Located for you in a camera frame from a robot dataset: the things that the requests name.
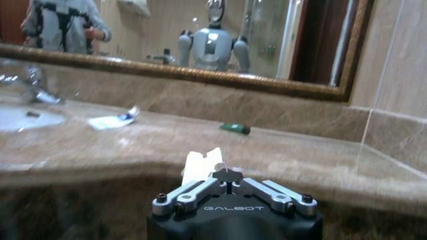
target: wooden mirror frame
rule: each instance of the wooden mirror frame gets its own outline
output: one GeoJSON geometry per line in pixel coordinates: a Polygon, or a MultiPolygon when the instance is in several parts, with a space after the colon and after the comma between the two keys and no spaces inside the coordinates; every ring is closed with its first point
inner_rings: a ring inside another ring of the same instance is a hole
{"type": "Polygon", "coordinates": [[[348,102],[373,1],[359,0],[356,6],[339,87],[256,75],[157,65],[113,57],[49,52],[8,44],[0,44],[0,58],[154,78],[184,80],[309,99],[348,102]]]}

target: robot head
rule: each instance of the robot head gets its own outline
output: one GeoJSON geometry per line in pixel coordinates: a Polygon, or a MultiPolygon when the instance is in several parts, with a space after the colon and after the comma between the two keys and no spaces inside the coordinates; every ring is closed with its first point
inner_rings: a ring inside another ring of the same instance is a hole
{"type": "Polygon", "coordinates": [[[225,0],[208,0],[206,11],[209,26],[220,28],[225,12],[225,0]]]}

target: glass shower door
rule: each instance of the glass shower door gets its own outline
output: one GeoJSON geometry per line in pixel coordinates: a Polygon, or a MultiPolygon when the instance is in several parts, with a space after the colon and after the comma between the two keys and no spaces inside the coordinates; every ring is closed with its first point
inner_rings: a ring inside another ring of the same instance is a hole
{"type": "Polygon", "coordinates": [[[245,0],[241,35],[253,75],[276,77],[289,0],[245,0]]]}

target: beige wall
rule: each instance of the beige wall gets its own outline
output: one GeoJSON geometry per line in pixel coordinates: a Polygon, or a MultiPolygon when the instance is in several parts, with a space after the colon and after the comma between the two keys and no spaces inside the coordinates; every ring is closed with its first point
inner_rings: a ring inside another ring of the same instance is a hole
{"type": "Polygon", "coordinates": [[[427,118],[425,0],[376,1],[360,59],[351,104],[427,118]]]}

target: beige countertop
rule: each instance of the beige countertop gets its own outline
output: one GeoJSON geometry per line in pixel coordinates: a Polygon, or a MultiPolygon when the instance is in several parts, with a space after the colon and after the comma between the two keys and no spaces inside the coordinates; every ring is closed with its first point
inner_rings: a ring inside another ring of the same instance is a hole
{"type": "MultiPolygon", "coordinates": [[[[2,93],[0,103],[20,101],[2,93]]],[[[96,131],[88,118],[126,110],[76,101],[32,106],[66,121],[0,134],[1,188],[134,175],[177,178],[189,151],[220,147],[245,177],[273,180],[319,200],[427,215],[427,179],[357,143],[261,128],[245,136],[220,130],[220,122],[152,112],[129,126],[96,131]]]]}

